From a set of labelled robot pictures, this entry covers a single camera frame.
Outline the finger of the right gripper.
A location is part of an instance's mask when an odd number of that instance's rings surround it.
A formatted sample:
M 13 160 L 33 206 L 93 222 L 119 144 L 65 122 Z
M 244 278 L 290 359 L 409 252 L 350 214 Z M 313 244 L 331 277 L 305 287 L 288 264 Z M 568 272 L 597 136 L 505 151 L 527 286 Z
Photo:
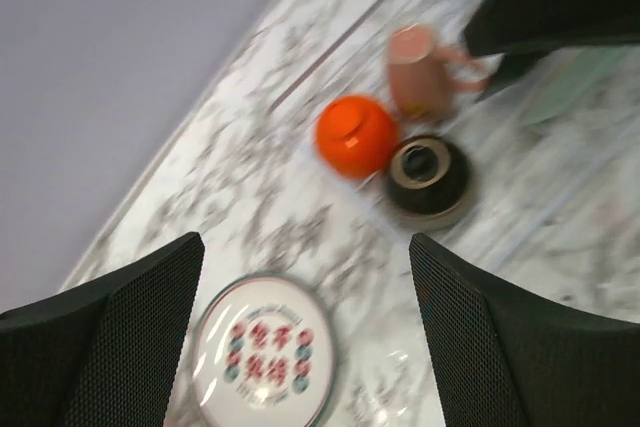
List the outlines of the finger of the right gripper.
M 633 45 L 639 0 L 482 0 L 463 34 L 474 56 Z

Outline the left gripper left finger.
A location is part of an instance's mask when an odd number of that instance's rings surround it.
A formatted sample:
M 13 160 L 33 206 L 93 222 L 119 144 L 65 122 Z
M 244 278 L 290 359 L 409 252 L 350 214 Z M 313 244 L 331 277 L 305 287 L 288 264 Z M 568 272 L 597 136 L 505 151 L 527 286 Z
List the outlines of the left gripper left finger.
M 204 259 L 189 232 L 1 315 L 4 426 L 161 426 Z

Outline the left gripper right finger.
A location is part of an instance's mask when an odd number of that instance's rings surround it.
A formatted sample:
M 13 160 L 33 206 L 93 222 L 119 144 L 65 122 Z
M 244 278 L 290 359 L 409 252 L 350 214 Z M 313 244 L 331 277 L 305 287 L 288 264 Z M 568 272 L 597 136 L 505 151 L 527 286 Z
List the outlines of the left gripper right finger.
M 409 257 L 446 425 L 638 425 L 638 324 L 543 298 L 425 234 Z

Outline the mint floral round plate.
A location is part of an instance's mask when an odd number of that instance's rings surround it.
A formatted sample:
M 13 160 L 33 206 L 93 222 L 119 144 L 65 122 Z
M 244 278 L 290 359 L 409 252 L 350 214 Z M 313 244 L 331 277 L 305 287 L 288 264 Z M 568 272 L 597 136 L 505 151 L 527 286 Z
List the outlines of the mint floral round plate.
M 623 59 L 638 51 L 638 45 L 577 50 L 536 94 L 521 115 L 520 125 L 529 127 L 564 115 Z

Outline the pink floral mug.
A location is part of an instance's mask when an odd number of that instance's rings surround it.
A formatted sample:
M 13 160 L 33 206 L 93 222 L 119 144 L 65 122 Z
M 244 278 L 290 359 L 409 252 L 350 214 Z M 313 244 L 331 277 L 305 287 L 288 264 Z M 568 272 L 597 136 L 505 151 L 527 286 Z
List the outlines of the pink floral mug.
M 386 46 L 391 100 L 405 118 L 430 124 L 446 120 L 454 97 L 478 93 L 488 83 L 485 65 L 457 46 L 440 43 L 427 24 L 402 27 Z

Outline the white plate red characters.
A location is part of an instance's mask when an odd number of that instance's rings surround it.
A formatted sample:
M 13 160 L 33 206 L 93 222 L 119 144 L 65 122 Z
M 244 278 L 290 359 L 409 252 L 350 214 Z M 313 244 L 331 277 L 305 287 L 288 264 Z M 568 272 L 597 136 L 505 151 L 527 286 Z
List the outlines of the white plate red characters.
M 223 288 L 197 323 L 191 403 L 206 426 L 318 426 L 338 360 L 316 294 L 291 276 L 247 275 Z

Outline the beige bowl dark rim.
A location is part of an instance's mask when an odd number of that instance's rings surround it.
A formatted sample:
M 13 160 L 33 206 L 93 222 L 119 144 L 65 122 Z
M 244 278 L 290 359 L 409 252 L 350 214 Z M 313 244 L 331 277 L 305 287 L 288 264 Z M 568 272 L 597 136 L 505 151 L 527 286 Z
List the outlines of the beige bowl dark rim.
M 476 206 L 473 162 L 446 137 L 420 134 L 399 143 L 382 175 L 390 215 L 412 232 L 436 232 L 460 222 Z

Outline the orange bowl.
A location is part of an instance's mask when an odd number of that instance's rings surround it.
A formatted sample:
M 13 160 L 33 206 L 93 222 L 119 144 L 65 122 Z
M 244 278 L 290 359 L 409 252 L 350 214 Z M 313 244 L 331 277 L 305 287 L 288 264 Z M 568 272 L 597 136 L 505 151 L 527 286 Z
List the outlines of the orange bowl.
M 356 94 L 328 104 L 313 130 L 319 157 L 351 180 L 364 180 L 383 170 L 399 140 L 399 124 L 385 107 L 372 97 Z

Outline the teal square plate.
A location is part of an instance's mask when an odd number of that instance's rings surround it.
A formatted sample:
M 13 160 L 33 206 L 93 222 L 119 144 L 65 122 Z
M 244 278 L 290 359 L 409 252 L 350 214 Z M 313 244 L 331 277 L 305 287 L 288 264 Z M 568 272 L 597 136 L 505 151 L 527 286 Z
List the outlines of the teal square plate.
M 553 50 L 505 54 L 500 60 L 497 69 L 489 76 L 486 86 L 475 98 L 475 102 L 480 103 L 517 83 L 541 60 L 552 53 Z

